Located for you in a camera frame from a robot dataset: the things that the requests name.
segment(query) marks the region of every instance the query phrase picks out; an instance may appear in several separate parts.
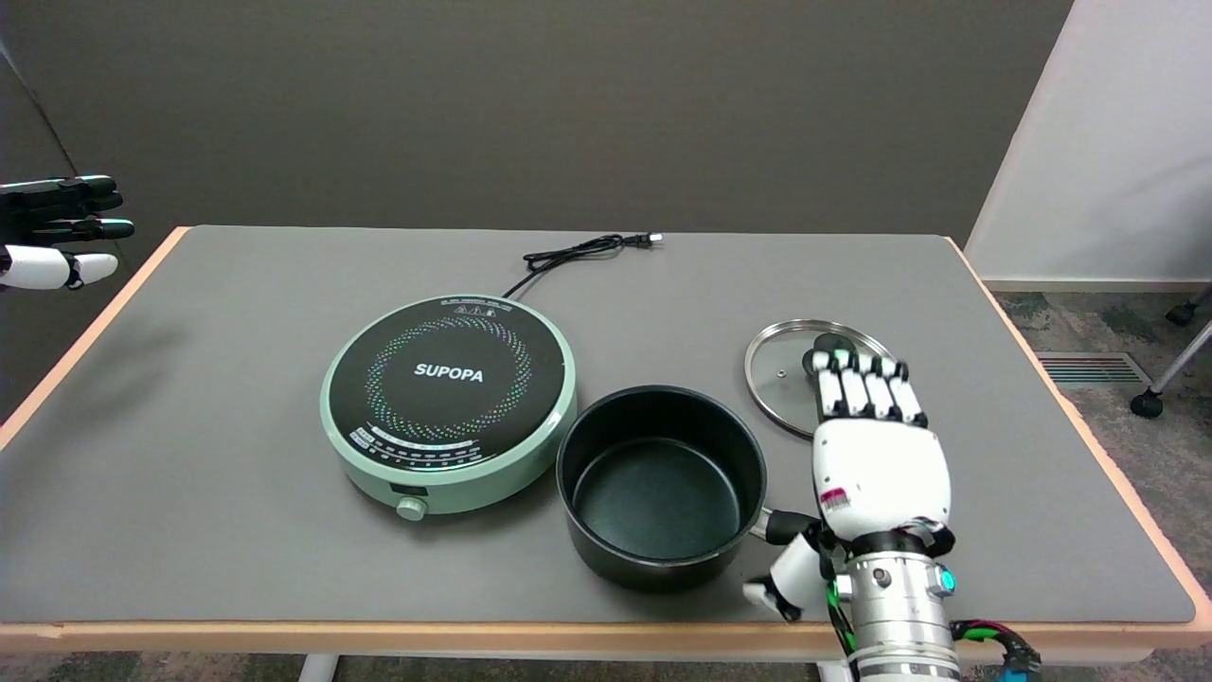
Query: wooden table edge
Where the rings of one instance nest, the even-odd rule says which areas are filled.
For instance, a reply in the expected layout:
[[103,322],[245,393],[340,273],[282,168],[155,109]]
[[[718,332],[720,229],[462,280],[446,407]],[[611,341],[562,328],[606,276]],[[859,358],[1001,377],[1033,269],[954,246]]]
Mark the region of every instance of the wooden table edge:
[[[118,296],[76,339],[38,388],[0,426],[0,451],[75,367],[102,331],[181,241],[189,227],[176,228],[126,282]],[[1033,646],[1047,648],[1174,648],[1212,642],[1212,602],[1190,568],[1162,534],[1124,472],[1107,455],[1090,426],[1048,378],[1018,328],[985,287],[959,246],[960,260],[984,291],[989,304],[1018,340],[1048,390],[1069,415],[1091,454],[1157,548],[1195,606],[1184,624],[1014,623]],[[830,649],[836,646],[823,623],[398,623],[398,621],[98,621],[0,623],[2,651],[239,651],[239,652],[553,652],[581,653],[744,653]]]

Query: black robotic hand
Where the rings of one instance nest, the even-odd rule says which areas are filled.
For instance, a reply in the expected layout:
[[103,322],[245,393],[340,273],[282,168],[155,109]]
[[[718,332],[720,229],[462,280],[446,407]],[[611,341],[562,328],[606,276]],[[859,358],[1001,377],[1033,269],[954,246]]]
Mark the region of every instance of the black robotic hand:
[[0,290],[74,290],[113,274],[115,256],[57,246],[130,236],[131,220],[101,217],[121,204],[118,183],[107,174],[0,184]]

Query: gray table top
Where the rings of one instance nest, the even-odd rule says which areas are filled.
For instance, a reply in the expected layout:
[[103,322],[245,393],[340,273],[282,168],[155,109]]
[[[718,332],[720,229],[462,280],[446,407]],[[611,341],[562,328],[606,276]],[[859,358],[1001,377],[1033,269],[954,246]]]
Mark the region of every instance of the gray table top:
[[[341,472],[318,417],[333,355],[410,300],[499,293],[584,233],[188,231],[0,453],[0,620],[768,620],[741,596],[777,551],[669,597],[595,578],[548,475],[498,506],[399,521]],[[953,477],[953,618],[1187,623],[1194,606],[953,245],[911,235],[674,234],[549,273],[582,406],[636,384],[754,430],[770,504],[812,509],[810,448],[748,399],[766,325],[830,319],[910,362]],[[810,618],[825,620],[823,602]]]

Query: black pot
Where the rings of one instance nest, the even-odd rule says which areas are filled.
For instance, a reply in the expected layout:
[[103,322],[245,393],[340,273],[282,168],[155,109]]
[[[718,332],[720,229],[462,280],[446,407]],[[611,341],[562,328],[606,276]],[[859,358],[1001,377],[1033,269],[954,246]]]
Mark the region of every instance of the black pot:
[[589,407],[560,445],[556,482],[577,554],[602,578],[648,592],[727,568],[761,516],[766,465],[716,401],[638,386]]

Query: table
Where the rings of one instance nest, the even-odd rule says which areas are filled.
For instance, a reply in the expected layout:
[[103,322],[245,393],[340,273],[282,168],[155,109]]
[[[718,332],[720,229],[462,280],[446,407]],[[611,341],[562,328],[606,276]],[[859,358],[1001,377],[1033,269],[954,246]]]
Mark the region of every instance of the table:
[[[760,543],[644,597],[579,564],[549,478],[408,527],[342,477],[318,391],[344,340],[585,237],[176,230],[0,431],[0,648],[835,659],[823,601],[787,625],[741,598],[776,555]],[[1050,663],[1212,641],[1212,603],[948,239],[671,234],[522,299],[568,336],[583,406],[668,383],[736,411],[783,509],[810,509],[808,452],[745,396],[744,348],[796,316],[863,329],[910,361],[948,453],[953,618],[1010,623]]]

